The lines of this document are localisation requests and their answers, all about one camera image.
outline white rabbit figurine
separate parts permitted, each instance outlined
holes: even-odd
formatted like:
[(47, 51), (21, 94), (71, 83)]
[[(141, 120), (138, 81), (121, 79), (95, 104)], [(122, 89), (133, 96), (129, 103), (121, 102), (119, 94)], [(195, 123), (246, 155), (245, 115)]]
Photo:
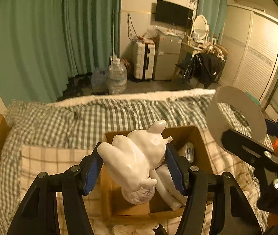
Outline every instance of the white rabbit figurine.
[(135, 130), (128, 136), (116, 135), (112, 144), (103, 142), (98, 153), (113, 180), (129, 192), (151, 187), (157, 180), (149, 178), (149, 170), (157, 168), (165, 158), (165, 144), (172, 138), (163, 139), (161, 132), (166, 121), (160, 120), (148, 130)]

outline white mirror frame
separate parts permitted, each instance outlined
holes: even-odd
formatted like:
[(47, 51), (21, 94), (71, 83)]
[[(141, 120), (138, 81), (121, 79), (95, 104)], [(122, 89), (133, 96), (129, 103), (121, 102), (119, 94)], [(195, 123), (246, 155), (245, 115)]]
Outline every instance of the white mirror frame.
[(191, 28), (191, 32), (190, 32), (190, 36), (192, 35), (192, 33), (196, 33), (196, 32), (194, 31), (193, 26), (194, 26), (195, 21), (196, 21), (198, 18), (201, 19), (201, 20), (204, 20), (204, 23), (205, 23), (205, 27), (206, 27), (205, 34), (204, 34), (203, 36), (201, 36), (201, 37), (199, 36), (199, 39), (200, 39), (200, 40), (204, 40), (204, 39), (206, 38), (207, 31), (208, 31), (209, 27), (208, 27), (208, 22), (207, 22), (205, 16), (203, 16), (203, 15), (197, 16), (196, 19), (193, 21), (192, 28)]

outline floor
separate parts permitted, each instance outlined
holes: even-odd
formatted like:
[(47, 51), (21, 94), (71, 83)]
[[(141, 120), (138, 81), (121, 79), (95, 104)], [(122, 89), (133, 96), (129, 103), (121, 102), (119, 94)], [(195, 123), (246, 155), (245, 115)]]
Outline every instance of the floor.
[[(135, 93), (147, 93), (155, 91), (179, 91), (179, 90), (190, 90), (195, 88), (197, 81), (192, 79), (190, 84), (182, 84), (181, 79), (177, 78), (174, 82), (171, 81), (127, 81), (127, 88), (123, 94), (135, 94)], [(209, 89), (216, 89), (220, 86), (217, 83), (213, 83)], [(96, 90), (92, 90), (91, 86), (82, 88), (84, 95), (91, 95)]]

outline open cardboard box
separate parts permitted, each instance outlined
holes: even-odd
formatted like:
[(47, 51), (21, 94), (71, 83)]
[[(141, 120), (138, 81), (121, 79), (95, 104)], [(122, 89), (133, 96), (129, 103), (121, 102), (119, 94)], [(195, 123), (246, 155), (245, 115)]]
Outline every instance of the open cardboard box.
[[(107, 132), (103, 141), (112, 144), (113, 137), (121, 134), (127, 136), (129, 132)], [(212, 167), (203, 143), (201, 134), (197, 127), (175, 127), (166, 128), (162, 132), (163, 138), (172, 136), (173, 145), (179, 150), (186, 142), (194, 144), (194, 162), (206, 173), (212, 174)], [(141, 205), (132, 205), (127, 202), (121, 194), (121, 188), (111, 178), (105, 166), (102, 167), (100, 176), (101, 188), (101, 213), (104, 222), (110, 224), (134, 224), (147, 222), (162, 222), (166, 219), (182, 216), (184, 207), (173, 211), (160, 197), (157, 190), (153, 198)]]

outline gray mini fridge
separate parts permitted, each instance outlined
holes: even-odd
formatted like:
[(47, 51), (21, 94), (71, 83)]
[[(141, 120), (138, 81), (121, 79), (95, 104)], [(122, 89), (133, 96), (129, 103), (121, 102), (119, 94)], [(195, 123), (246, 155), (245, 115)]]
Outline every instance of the gray mini fridge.
[(182, 39), (177, 36), (157, 36), (152, 79), (171, 80), (179, 59)]

